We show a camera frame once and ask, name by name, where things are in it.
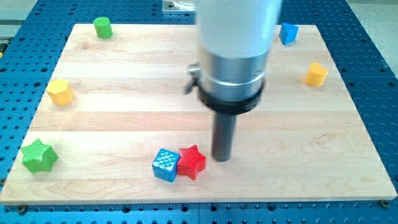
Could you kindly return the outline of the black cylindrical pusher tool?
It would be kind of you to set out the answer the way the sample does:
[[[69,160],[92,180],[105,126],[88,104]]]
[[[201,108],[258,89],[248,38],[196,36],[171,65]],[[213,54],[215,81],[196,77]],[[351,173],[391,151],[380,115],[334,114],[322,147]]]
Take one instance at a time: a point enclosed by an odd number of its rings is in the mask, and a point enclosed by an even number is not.
[[[223,85],[213,92],[198,87],[203,104],[215,112],[211,155],[213,159],[224,162],[230,159],[234,139],[236,117],[254,109],[261,99],[265,81],[258,86],[227,90]]]

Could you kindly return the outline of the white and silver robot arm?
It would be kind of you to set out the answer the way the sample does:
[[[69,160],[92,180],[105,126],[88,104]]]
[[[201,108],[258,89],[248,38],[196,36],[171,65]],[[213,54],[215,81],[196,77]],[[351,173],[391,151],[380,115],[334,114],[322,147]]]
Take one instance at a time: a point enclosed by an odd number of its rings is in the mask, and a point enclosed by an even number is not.
[[[282,0],[196,2],[196,64],[187,68],[189,94],[198,88],[215,113],[211,155],[231,156],[236,117],[255,108],[266,85],[265,66]]]

